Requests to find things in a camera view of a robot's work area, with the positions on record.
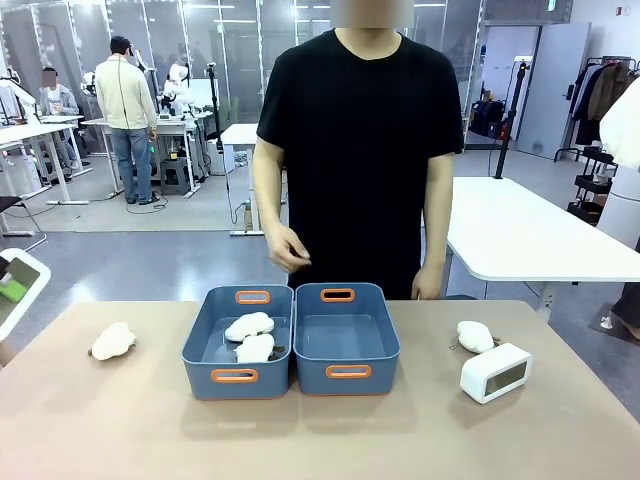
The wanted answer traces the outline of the person's left hand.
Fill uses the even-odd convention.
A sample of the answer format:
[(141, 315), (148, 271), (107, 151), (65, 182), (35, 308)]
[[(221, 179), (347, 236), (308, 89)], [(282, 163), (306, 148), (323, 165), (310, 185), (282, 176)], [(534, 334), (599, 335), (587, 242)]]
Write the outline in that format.
[(442, 293), (443, 265), (424, 265), (414, 277), (411, 298), (435, 300)]

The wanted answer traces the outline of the person's right hand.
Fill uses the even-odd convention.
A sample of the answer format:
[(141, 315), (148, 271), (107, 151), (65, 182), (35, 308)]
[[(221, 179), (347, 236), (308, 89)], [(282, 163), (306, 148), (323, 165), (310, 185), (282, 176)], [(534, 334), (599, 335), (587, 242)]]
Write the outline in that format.
[(288, 274), (311, 265), (311, 258), (297, 234), (276, 223), (265, 229), (270, 260)]

